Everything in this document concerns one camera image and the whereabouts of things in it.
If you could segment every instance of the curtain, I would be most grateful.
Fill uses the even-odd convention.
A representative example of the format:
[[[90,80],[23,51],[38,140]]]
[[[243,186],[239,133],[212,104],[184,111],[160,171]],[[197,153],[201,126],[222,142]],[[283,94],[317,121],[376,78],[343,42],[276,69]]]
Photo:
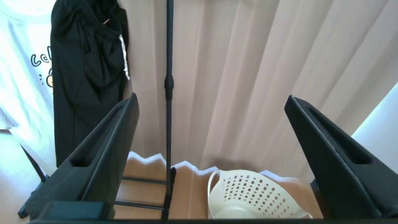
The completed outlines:
[[[131,150],[164,154],[165,1],[121,5],[141,112]],[[311,180],[287,97],[354,133],[398,82],[397,11],[394,0],[175,0],[172,163]]]

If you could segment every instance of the clothing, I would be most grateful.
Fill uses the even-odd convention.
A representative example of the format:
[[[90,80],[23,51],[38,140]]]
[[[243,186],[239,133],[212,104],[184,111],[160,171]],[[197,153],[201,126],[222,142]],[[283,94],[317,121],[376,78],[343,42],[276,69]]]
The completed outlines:
[[[127,16],[117,0],[58,0],[51,23],[59,166],[122,100],[127,56],[119,36],[127,47]]]
[[[52,4],[0,1],[0,129],[8,129],[48,175],[56,169]]]

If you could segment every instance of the white drawstring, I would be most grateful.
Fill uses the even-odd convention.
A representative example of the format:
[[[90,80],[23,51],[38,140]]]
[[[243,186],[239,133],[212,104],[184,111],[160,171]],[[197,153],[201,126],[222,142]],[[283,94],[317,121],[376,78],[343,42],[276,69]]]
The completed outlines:
[[[122,35],[119,35],[119,40],[122,43],[122,51],[123,51],[123,59],[124,59],[124,73],[126,74],[126,78],[127,80],[130,80],[130,76],[129,76],[129,69],[127,67],[127,52],[126,52],[126,46],[124,45],[124,40]]]

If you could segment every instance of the black shorts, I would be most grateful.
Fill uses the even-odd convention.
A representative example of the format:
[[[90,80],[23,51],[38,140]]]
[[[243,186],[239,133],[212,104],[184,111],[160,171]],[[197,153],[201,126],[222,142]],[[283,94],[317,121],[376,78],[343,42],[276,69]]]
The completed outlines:
[[[127,47],[128,30],[117,0],[57,0],[51,25],[59,166],[122,100],[127,79],[119,36]]]

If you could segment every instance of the white plastic basket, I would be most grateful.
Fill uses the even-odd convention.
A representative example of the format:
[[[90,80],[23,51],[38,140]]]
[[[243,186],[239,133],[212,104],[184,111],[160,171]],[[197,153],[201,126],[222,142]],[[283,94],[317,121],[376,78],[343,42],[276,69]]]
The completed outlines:
[[[214,176],[220,180],[210,190]],[[248,170],[214,171],[207,186],[208,216],[216,218],[312,218],[279,184]]]

